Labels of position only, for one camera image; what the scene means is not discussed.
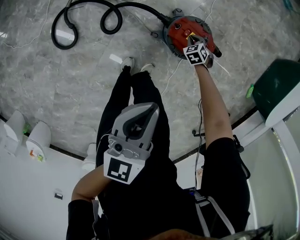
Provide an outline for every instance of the wrist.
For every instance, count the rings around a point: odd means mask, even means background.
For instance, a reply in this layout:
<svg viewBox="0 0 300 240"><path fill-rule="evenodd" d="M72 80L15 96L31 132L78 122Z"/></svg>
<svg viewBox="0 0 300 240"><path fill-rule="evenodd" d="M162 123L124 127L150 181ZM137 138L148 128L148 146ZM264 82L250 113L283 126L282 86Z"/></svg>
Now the wrist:
<svg viewBox="0 0 300 240"><path fill-rule="evenodd" d="M198 65L195 65L195 70L198 74L201 74L201 73L209 73L207 67L204 65L204 64L198 64Z"/></svg>

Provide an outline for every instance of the white strap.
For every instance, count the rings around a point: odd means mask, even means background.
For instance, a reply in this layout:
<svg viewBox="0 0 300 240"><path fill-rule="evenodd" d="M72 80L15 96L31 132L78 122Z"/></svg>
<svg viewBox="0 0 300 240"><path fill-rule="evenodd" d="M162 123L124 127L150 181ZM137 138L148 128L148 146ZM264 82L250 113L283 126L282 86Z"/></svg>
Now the white strap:
<svg viewBox="0 0 300 240"><path fill-rule="evenodd" d="M210 201L210 203L215 208L215 210L218 213L218 215L220 216L220 218L223 220L224 224L226 225L226 227L230 231L230 234L231 235L235 234L235 230L233 228L233 225L231 224L231 222L229 221L229 219L226 217L225 213L220 209L220 207L217 204L217 202L212 197L208 197L207 199Z"/></svg>
<svg viewBox="0 0 300 240"><path fill-rule="evenodd" d="M196 209L197 209L198 218L199 218L202 230L203 230L203 234L205 237L210 237L210 232L208 230L207 224L205 222L205 219L203 217L203 214L201 212L201 209L200 209L200 206L198 203L196 203Z"/></svg>

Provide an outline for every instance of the vacuum hose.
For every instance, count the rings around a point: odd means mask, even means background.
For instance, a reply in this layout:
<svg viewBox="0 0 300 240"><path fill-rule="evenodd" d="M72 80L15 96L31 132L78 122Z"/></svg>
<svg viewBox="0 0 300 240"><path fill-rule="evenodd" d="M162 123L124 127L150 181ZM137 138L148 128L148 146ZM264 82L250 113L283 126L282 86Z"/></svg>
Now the vacuum hose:
<svg viewBox="0 0 300 240"><path fill-rule="evenodd" d="M108 1L105 1L105 0L78 0L78 1L75 1L75 2L72 2L72 0L69 0L67 6L57 14L57 16L54 19L53 24L52 24L51 38L52 38L52 41L53 41L54 45L57 48L62 49L62 50L67 50L67 49L72 48L77 43L77 40L78 40L77 28L75 27L75 25L73 23L71 23L69 21L68 10L69 10L70 7L73 7L73 6L77 5L77 4L85 3L85 2L96 2L96 3L100 3L100 4L103 4L103 5L106 5L106 6L109 7L109 9L103 14L103 16L101 18L101 21L100 21L100 28L101 28L101 30L104 33L109 34L109 35L115 34L122 27L123 18L122 18L121 12L118 9L118 8L121 8L121 7L136 7L136 8L141 8L141 9L146 10L146 11L152 13L153 15L155 15L159 20L161 20L161 22L164 25L168 26L170 24L170 18L169 17L166 17L165 15L159 13L157 10L155 10L155 9L153 9L153 8L145 5L145 4L142 4L142 3L137 3L137 2L123 2L123 3L119 3L117 5L114 5L114 4L112 4L112 3L108 2ZM117 15L118 23L117 23L117 26L113 30L108 30L105 27L105 21L106 21L106 18L108 17L108 15L111 12L115 12L115 14ZM66 25L70 29L72 29L73 32L74 32L74 40L73 40L73 42L70 45L67 45L67 46L59 44L59 42L57 41L56 36L55 36L55 33L56 33L56 24L57 24L58 19L61 17L61 15L64 15L64 20L65 20Z"/></svg>

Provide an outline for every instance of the strap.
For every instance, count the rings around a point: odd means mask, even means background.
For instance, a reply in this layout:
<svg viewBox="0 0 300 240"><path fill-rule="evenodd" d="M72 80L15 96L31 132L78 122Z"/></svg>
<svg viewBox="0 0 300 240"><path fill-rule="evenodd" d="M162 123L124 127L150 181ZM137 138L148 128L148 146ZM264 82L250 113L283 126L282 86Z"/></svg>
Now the strap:
<svg viewBox="0 0 300 240"><path fill-rule="evenodd" d="M230 234L231 235L235 234L235 230L233 228L233 225L231 224L229 219L226 217L225 213L221 210L221 208L219 207L219 205L217 204L215 199L213 199L212 197L208 197L207 199L208 199L208 201L210 201L210 203L215 208L215 210L218 213L218 215L220 216L220 218L223 220L224 224L226 225L226 227L230 231Z"/></svg>
<svg viewBox="0 0 300 240"><path fill-rule="evenodd" d="M201 209L200 209L200 206L199 206L198 203L196 203L196 209L197 209L198 218L199 218L202 230L203 230L203 234L204 234L205 237L210 237L210 232L208 230L206 221L203 217L203 214L201 212Z"/></svg>
<svg viewBox="0 0 300 240"><path fill-rule="evenodd" d="M235 230L231 224L231 222L229 221L229 219L227 218L227 216L225 215L225 213L221 210L221 208L219 207L219 205L217 204L217 202L212 198L212 197L204 197L201 196L200 193L198 193L195 190L192 190L194 197L195 197L195 204L196 204L196 210L197 210L197 215L203 230L203 234L205 237L210 237L210 232L208 230L207 224L205 222L204 216L201 212L201 207L211 203L211 205L214 207L214 209L216 210L217 214L220 216L220 218L222 219L222 221L224 222L224 224L226 225L226 227L228 228L230 234L235 234Z"/></svg>
<svg viewBox="0 0 300 240"><path fill-rule="evenodd" d="M193 190L192 192L194 193L197 215L203 230L203 234L205 237L210 237L210 232L208 230L204 216L201 212L201 207L209 204L209 202L207 201L206 197L202 197L197 191Z"/></svg>

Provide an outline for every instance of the sleeve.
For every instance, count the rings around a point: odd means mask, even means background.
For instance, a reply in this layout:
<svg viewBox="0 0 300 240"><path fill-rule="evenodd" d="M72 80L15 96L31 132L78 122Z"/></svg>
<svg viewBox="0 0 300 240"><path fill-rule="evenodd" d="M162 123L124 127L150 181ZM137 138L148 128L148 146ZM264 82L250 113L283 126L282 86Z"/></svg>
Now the sleeve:
<svg viewBox="0 0 300 240"><path fill-rule="evenodd" d="M204 159L201 192L214 198L236 232L244 231L250 193L234 141L230 138L215 140L208 146Z"/></svg>
<svg viewBox="0 0 300 240"><path fill-rule="evenodd" d="M93 204L85 200L74 200L68 205L67 240L91 240L93 230Z"/></svg>

